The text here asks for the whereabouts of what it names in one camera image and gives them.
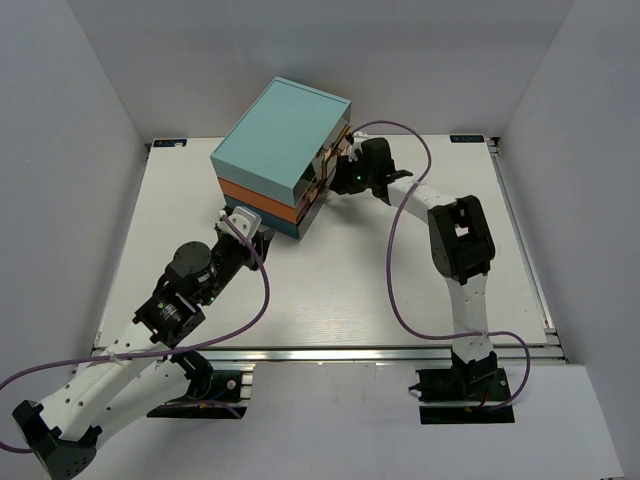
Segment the light blue box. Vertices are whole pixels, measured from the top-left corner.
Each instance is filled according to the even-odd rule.
[[[211,154],[218,177],[294,207],[351,102],[275,78]]]

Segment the cable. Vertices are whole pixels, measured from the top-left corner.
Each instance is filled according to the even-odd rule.
[[[407,191],[407,194],[404,196],[404,198],[400,202],[400,205],[398,205],[398,210],[396,211],[396,214],[393,217],[393,222],[391,223],[391,232],[389,233],[389,242],[387,243],[387,256],[386,256],[386,262],[385,262],[385,270],[386,270],[386,278],[387,278],[387,293],[389,294],[389,302],[391,303],[391,309],[393,310],[393,314],[395,315],[396,319],[398,320],[402,328],[404,328],[411,335],[418,338],[422,338],[424,340],[455,340],[456,338],[464,338],[464,337],[480,337],[484,335],[483,332],[453,333],[451,335],[427,335],[424,333],[420,333],[414,330],[413,328],[411,328],[407,324],[407,322],[405,322],[405,320],[402,318],[402,315],[400,314],[400,310],[398,309],[398,305],[396,303],[395,294],[393,293],[393,280],[391,275],[391,253],[393,251],[393,240],[395,239],[395,236],[396,236],[396,229],[398,228],[398,221],[400,220],[400,215],[402,214],[402,211],[407,205],[409,198],[411,198],[411,195],[413,195],[416,189],[420,186],[420,182],[422,182],[431,171],[431,167],[433,166],[433,159],[431,157],[431,150],[429,149],[429,145],[427,145],[427,142],[425,142],[425,140],[420,136],[420,134],[418,134],[418,132],[416,132],[411,127],[408,127],[407,125],[404,125],[402,123],[394,122],[391,120],[373,120],[371,122],[364,123],[359,127],[352,129],[352,132],[357,132],[362,130],[365,127],[368,127],[370,125],[377,125],[377,124],[393,125],[410,132],[413,136],[415,136],[420,141],[420,143],[424,147],[424,150],[427,152],[427,167],[425,168],[424,172],[422,172],[420,176],[416,179],[415,183],[411,186],[411,188],[409,188],[409,190]],[[516,339],[518,343],[522,345],[522,348],[524,349],[525,357],[527,359],[524,377],[522,379],[522,383],[520,384],[516,392],[513,395],[511,395],[509,399],[505,400],[504,402],[498,405],[491,406],[491,407],[484,407],[486,408],[486,410],[497,410],[499,408],[503,408],[509,405],[516,398],[518,398],[518,396],[524,390],[525,385],[529,381],[529,374],[531,372],[531,354],[529,352],[529,347],[527,346],[526,342],[519,335],[513,332],[507,332],[507,331],[501,330],[497,332],[489,332],[487,336],[489,337],[509,336]]]
[[[258,321],[262,318],[264,313],[267,311],[267,306],[269,305],[269,299],[271,298],[271,287],[269,286],[269,278],[267,277],[267,271],[264,269],[262,259],[260,258],[260,255],[258,255],[258,252],[256,252],[256,249],[251,244],[251,241],[248,240],[240,232],[240,230],[236,228],[236,226],[229,220],[229,218],[226,215],[223,215],[221,217],[221,220],[224,221],[229,226],[229,228],[231,228],[233,233],[235,233],[236,236],[242,241],[242,243],[246,245],[246,247],[251,252],[251,256],[253,257],[256,264],[258,265],[258,269],[260,270],[260,273],[262,274],[262,280],[264,282],[264,302],[262,303],[262,308],[260,308],[260,311],[258,312],[258,314],[253,318],[253,320],[251,320],[246,325],[238,328],[237,330],[234,330],[231,333],[227,333],[226,335],[222,335],[221,337],[214,338],[213,340],[197,343],[195,345],[190,345],[188,347],[178,347],[172,350],[164,350],[164,351],[158,351],[158,352],[143,352],[143,353],[122,353],[122,354],[115,355],[115,358],[117,358],[118,360],[132,360],[136,358],[155,358],[155,357],[164,357],[167,355],[176,355],[179,353],[186,353],[193,350],[199,350],[202,348],[209,347],[211,345],[215,345],[216,343],[224,342],[225,340],[229,340],[230,338],[236,337],[246,332],[251,327],[253,327],[256,323],[258,323]],[[107,363],[109,361],[111,361],[111,357],[109,357],[108,355],[100,355],[96,357],[76,358],[72,360],[62,360],[59,362],[44,363],[42,365],[37,365],[35,367],[30,367],[25,370],[22,370],[18,373],[14,373],[9,378],[7,378],[4,382],[0,383],[0,391],[2,391],[7,385],[15,382],[19,378],[22,378],[26,375],[30,375],[32,373],[42,372],[44,370],[49,370],[52,368],[66,367],[70,365],[79,365],[82,363],[98,364],[98,363]],[[213,402],[213,400],[202,401],[202,403],[206,403],[206,402]],[[216,404],[219,404],[221,406],[226,405],[224,402],[217,402]],[[0,441],[0,450],[4,450],[9,453],[20,453],[20,454],[31,453],[30,448],[17,448],[17,447],[8,445],[2,441]]]

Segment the black clamp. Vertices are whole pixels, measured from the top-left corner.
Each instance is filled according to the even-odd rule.
[[[347,155],[338,157],[329,189],[338,195],[353,195],[370,188],[374,197],[389,205],[388,185],[399,178],[410,177],[412,173],[396,170],[389,142],[384,138],[362,142],[355,155],[357,161],[351,161]]]

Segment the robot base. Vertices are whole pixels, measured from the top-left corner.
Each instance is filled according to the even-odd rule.
[[[422,425],[515,422],[510,405],[498,410],[480,407],[490,407],[511,397],[504,369],[467,385],[464,394],[462,382],[453,372],[450,368],[417,371],[420,382],[409,390],[420,393]]]

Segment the white wall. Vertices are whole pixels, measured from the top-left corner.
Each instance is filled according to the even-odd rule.
[[[356,123],[500,135],[572,3],[69,0],[145,141],[226,135],[276,75]]]
[[[578,0],[502,140],[562,343],[640,478],[640,3]]]
[[[8,0],[0,15],[0,376],[90,352],[144,167],[142,141],[64,0]],[[10,412],[69,370],[1,393]],[[41,478],[0,452],[0,477]]]

